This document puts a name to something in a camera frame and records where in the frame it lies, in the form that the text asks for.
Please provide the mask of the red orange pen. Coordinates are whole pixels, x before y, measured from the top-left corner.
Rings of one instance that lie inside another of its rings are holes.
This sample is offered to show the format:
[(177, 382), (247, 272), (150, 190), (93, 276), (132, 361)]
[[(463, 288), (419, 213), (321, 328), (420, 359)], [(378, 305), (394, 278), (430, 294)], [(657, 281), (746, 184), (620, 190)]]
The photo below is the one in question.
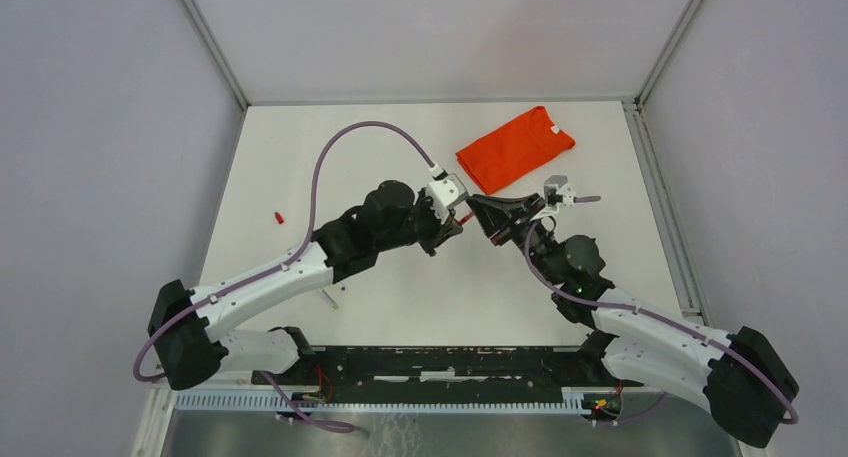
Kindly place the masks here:
[(469, 212), (459, 219), (458, 224), (460, 226), (464, 226), (466, 223), (468, 223), (474, 217), (475, 217), (475, 214), (473, 212)]

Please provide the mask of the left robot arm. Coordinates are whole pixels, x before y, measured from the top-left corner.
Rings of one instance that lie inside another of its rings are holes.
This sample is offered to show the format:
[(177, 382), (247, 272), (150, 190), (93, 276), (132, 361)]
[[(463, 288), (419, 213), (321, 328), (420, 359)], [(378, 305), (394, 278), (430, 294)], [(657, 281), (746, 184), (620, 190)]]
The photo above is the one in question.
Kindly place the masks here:
[(302, 294), (324, 290), (372, 268), (390, 250), (418, 245), (428, 255), (458, 235), (455, 208), (468, 196), (455, 175), (443, 175), (419, 192), (388, 180), (362, 204), (309, 233), (283, 257), (217, 284), (161, 287), (141, 354), (154, 350), (162, 370), (151, 381), (176, 391), (224, 372), (268, 371), (290, 384), (306, 382), (314, 358), (294, 327), (258, 332), (244, 322)]

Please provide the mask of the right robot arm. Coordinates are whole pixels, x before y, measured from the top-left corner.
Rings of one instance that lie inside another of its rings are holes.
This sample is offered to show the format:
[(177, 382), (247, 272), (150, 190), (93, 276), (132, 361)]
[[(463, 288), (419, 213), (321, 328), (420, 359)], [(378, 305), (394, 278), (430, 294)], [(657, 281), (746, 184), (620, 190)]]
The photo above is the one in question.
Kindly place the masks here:
[(568, 321), (591, 328), (580, 377), (602, 385), (614, 377), (654, 387), (705, 410), (748, 446), (764, 448), (781, 425), (799, 421), (796, 379), (768, 338), (696, 324), (646, 304), (603, 277), (594, 238), (558, 240), (543, 225), (544, 200), (473, 195), (468, 205), (495, 246), (508, 242), (552, 295)]

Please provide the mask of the thin green-tip pen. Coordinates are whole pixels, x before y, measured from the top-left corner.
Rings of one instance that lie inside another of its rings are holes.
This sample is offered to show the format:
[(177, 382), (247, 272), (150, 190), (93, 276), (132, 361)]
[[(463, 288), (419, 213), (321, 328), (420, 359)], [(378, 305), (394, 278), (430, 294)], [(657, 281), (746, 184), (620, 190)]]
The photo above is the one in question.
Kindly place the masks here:
[(334, 310), (338, 310), (340, 308), (336, 300), (326, 290), (321, 289), (321, 294), (326, 298)]

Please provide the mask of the folded orange cloth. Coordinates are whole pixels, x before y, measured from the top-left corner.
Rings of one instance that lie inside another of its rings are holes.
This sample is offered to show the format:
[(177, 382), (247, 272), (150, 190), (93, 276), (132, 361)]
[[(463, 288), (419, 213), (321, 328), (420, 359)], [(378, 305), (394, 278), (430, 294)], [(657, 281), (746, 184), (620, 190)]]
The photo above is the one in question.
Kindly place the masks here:
[(575, 147), (576, 141), (533, 107), (456, 152), (459, 165), (486, 195), (493, 195)]

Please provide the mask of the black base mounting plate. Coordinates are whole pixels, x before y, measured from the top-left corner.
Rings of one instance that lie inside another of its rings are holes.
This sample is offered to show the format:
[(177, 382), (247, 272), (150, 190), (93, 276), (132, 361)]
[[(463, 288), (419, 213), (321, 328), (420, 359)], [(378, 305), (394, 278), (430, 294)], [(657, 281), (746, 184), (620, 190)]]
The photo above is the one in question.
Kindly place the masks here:
[(333, 404), (559, 403), (565, 388), (635, 385), (584, 350), (552, 346), (325, 346), (273, 380), (316, 389)]

